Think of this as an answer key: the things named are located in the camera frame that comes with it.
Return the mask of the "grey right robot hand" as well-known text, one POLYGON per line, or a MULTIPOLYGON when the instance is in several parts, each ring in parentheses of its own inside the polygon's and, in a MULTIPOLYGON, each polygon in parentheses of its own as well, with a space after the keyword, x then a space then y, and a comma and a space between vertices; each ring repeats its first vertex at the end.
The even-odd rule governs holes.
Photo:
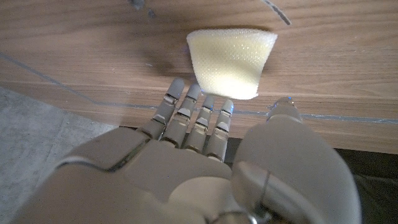
POLYGON ((170 85, 153 118, 66 155, 14 223, 361 223, 358 190, 340 155, 281 98, 224 162, 232 101, 212 135, 213 98, 170 85))

